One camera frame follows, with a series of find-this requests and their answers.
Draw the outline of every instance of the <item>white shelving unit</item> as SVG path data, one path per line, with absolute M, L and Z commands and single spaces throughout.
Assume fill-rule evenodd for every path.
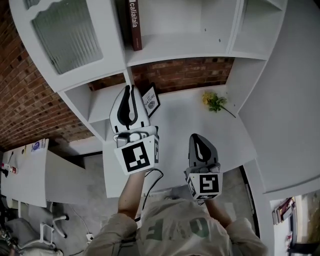
M 231 43 L 232 56 L 262 60 L 269 58 L 284 14 L 274 2 L 279 3 L 280 0 L 241 0 L 240 19 Z
M 55 92 L 126 68 L 113 1 L 10 0 L 9 4 L 25 48 Z
M 237 0 L 140 0 L 143 49 L 127 48 L 127 65 L 225 56 L 236 27 L 239 5 Z
M 235 57 L 226 85 L 159 96 L 161 106 L 150 121 L 159 126 L 160 159 L 161 154 L 177 156 L 167 155 L 160 165 L 181 172 L 172 171 L 168 187 L 184 182 L 181 175 L 188 160 L 178 144 L 187 149 L 192 133 L 216 145 L 223 171 L 253 160 L 255 149 L 238 112 L 272 53 L 287 0 L 138 0 L 140 51 L 133 51 L 125 42 L 128 37 L 121 2 L 9 0 L 14 23 L 33 62 L 51 88 L 103 143 L 108 196 L 118 195 L 112 186 L 119 189 L 127 178 L 114 163 L 110 110 L 125 84 L 134 84 L 131 67 L 139 64 Z M 120 73 L 124 74 L 124 84 L 90 91 L 88 82 Z M 209 112 L 201 103 L 204 90 L 225 95 L 237 118 L 223 111 Z

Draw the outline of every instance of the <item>cabinet door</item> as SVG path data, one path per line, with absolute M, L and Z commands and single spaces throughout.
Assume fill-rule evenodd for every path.
M 10 0 L 18 33 L 57 92 L 126 67 L 112 0 Z

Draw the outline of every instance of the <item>dark red book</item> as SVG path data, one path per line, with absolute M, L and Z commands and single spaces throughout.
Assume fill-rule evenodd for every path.
M 142 50 L 138 0 L 127 0 L 127 17 L 130 39 L 134 51 Z

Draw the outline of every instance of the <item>white table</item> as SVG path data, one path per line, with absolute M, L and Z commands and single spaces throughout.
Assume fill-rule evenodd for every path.
M 1 194 L 39 207 L 47 201 L 66 204 L 86 204 L 89 200 L 90 172 L 68 162 L 45 148 L 32 152 L 32 144 L 7 151 L 3 163 L 18 168 L 17 174 L 1 173 Z
M 150 118 L 153 126 L 158 126 L 159 166 L 164 177 L 152 191 L 186 185 L 184 171 L 189 167 L 189 138 L 193 133 L 209 140 L 217 149 L 221 172 L 227 172 L 256 158 L 257 153 L 240 117 L 234 118 L 222 110 L 208 111 L 202 103 L 202 95 L 207 88 L 183 90 L 159 95 L 160 107 Z M 226 96 L 225 86 L 215 86 L 214 91 Z M 115 156 L 116 142 L 103 145 L 103 169 L 106 196 L 119 197 L 128 176 L 124 174 Z M 153 171 L 145 179 L 143 193 L 159 176 Z

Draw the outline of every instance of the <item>power strip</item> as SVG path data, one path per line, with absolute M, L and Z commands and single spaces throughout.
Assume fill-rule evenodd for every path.
M 91 233 L 89 233 L 86 234 L 86 238 L 88 239 L 88 242 L 86 242 L 86 244 L 89 245 L 91 241 L 94 239 L 94 236 Z

